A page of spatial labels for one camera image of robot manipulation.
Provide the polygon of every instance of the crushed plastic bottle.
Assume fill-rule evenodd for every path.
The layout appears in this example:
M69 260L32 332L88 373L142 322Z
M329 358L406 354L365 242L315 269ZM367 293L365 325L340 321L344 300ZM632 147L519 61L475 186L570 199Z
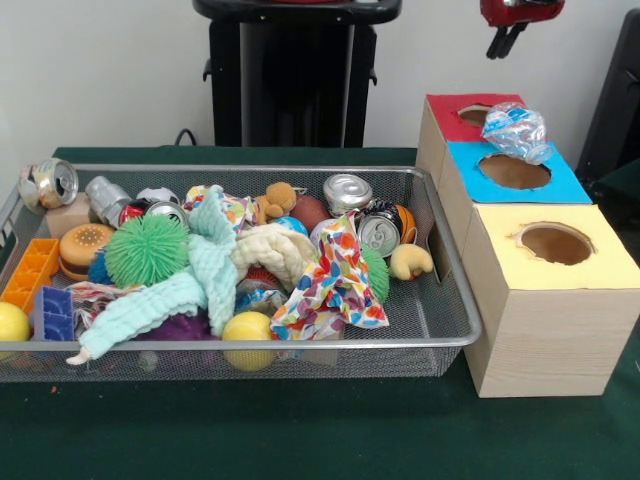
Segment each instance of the crushed plastic bottle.
M512 157L540 165L553 155L540 113L519 103L501 103L487 113L482 136Z

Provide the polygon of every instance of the blue lego brick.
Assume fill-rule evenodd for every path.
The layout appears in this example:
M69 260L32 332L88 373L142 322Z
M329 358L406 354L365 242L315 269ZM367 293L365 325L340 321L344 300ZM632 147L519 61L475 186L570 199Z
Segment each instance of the blue lego brick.
M75 340L73 304L71 293L66 290L42 287L36 294L30 318L34 340Z

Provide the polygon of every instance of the purple ball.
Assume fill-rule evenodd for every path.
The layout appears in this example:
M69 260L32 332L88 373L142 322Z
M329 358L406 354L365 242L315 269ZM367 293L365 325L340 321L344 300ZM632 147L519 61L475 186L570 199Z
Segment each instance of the purple ball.
M135 340L219 340L210 332L207 311L198 309L195 316L178 314L169 317L158 328L138 335Z

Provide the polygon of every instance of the metal mesh tray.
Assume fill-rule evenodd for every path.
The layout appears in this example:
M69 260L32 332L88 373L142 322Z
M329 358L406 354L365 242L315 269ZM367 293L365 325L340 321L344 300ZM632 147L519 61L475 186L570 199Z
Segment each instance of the metal mesh tray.
M460 349L480 335L480 319L431 178L415 168L310 168L239 166L76 165L80 188L104 175L135 194L169 186L184 197L193 185L219 184L238 196L255 195L276 181L305 187L323 198L324 180L338 172L366 179L377 197L406 205L418 227L417 242L430 248L435 274L413 282L392 280L385 303L390 327L351 326L344 339L319 342L126 342L82 367L64 359L76 342L0 342L0 381L191 380L232 378L361 378L440 376ZM4 289L29 240L49 235L46 222L28 211L16 189L0 211L9 241L0 288ZM16 238L15 245L11 239ZM69 281L58 274L54 286ZM246 373L224 359L225 350L275 350L270 367ZM284 359L283 353L294 353Z

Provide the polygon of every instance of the blue box top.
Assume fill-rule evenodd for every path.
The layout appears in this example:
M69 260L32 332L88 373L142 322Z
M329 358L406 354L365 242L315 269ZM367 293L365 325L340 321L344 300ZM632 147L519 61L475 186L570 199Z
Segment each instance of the blue box top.
M501 152L490 143L449 142L449 151L467 189L467 194L476 203L550 203L550 204L587 204L593 202L580 185L573 170L552 144L553 156L542 167L527 165L520 160L500 162L496 157L484 164L481 162ZM542 186L522 188L529 181Z

